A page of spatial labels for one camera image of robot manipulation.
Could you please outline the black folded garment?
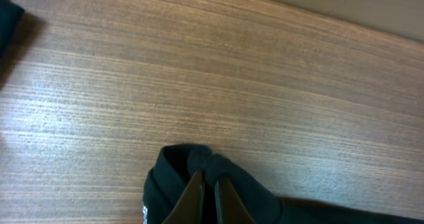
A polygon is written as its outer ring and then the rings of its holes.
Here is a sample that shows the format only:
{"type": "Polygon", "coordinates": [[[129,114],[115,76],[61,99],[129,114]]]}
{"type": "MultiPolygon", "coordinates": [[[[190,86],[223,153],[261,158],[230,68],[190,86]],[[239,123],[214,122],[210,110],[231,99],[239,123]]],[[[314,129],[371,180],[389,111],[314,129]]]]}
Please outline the black folded garment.
{"type": "Polygon", "coordinates": [[[0,5],[0,48],[1,55],[7,49],[7,46],[15,32],[15,29],[25,13],[25,10],[7,0],[1,0],[0,5]]]}

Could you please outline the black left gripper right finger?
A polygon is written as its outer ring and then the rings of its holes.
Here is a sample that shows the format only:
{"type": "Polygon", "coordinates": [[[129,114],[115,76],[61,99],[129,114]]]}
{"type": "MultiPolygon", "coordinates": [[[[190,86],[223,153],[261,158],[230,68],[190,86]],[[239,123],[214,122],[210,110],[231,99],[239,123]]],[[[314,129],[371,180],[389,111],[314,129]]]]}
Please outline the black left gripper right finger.
{"type": "Polygon", "coordinates": [[[215,184],[215,206],[218,224],[255,224],[228,178],[215,184]]]}

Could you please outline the black polo shirt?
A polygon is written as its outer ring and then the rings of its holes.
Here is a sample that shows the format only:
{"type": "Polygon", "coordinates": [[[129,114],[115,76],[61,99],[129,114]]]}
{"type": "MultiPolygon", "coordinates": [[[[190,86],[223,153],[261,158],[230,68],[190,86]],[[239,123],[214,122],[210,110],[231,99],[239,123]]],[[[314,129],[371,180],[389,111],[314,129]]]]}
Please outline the black polo shirt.
{"type": "Polygon", "coordinates": [[[385,224],[415,219],[275,196],[205,145],[160,150],[144,183],[145,223],[385,224]]]}

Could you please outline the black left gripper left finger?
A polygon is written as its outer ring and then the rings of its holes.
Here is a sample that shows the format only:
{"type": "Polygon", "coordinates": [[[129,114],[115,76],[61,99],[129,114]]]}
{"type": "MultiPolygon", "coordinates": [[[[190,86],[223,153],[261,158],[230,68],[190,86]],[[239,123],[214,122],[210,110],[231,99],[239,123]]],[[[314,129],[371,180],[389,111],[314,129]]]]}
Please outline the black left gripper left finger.
{"type": "Polygon", "coordinates": [[[202,171],[196,171],[185,187],[176,206],[162,224],[200,224],[204,194],[205,184],[202,171]]]}

